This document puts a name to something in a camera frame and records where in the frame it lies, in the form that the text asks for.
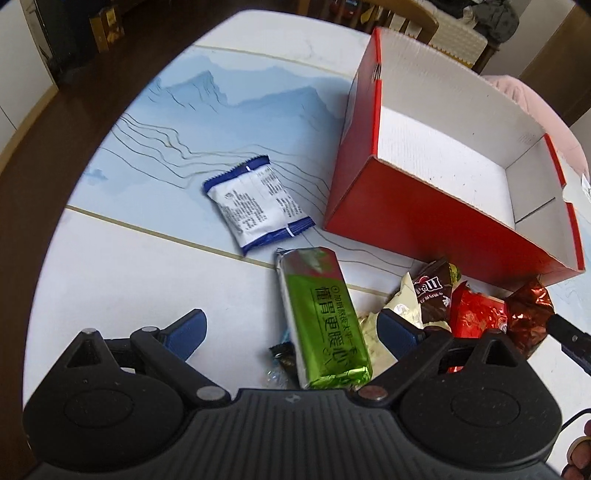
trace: black candy wrapper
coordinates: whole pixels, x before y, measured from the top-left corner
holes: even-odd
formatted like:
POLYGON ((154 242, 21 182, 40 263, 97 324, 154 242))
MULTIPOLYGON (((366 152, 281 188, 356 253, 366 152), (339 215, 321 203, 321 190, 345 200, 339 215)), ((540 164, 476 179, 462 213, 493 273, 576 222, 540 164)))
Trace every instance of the black candy wrapper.
POLYGON ((300 381, 297 378, 296 349, 291 342, 280 343, 269 348, 273 358, 279 362, 290 381, 300 388, 300 381))

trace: blue and white snack packet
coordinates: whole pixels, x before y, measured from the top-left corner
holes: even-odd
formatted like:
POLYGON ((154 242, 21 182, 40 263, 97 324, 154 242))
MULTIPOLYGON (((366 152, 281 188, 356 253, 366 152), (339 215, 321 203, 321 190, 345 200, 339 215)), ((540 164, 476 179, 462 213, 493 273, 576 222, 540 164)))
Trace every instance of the blue and white snack packet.
POLYGON ((315 225, 283 188, 270 163, 266 155, 252 158, 203 184, 244 255, 315 225))

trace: pink cushion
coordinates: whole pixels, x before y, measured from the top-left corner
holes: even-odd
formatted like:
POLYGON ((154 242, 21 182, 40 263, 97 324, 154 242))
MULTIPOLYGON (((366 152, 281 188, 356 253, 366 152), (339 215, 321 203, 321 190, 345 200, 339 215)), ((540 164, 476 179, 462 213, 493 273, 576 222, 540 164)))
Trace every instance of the pink cushion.
POLYGON ((589 165, 581 144, 544 99, 525 83, 508 75, 482 76, 488 83, 512 99, 521 109, 534 119, 552 137, 552 142, 562 152, 568 164, 578 175, 589 178, 589 165))

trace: green foil-wrapped bar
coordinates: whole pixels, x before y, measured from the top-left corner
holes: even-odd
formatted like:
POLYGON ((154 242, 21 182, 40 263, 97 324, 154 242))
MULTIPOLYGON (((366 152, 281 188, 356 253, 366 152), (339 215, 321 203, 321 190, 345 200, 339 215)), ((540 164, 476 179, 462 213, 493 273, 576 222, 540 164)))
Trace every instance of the green foil-wrapped bar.
POLYGON ((369 354, 335 253, 324 247, 279 250, 277 271, 301 387, 369 382, 369 354))

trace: red cardboard box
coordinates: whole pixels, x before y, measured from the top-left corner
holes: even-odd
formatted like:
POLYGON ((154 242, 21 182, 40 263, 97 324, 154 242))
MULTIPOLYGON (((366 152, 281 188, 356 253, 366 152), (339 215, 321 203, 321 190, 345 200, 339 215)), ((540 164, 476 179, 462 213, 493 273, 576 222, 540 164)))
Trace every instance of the red cardboard box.
POLYGON ((445 256, 504 288, 536 275, 549 285, 584 271, 565 168, 542 127, 484 79, 376 29, 349 94, 324 227, 422 261, 445 256))

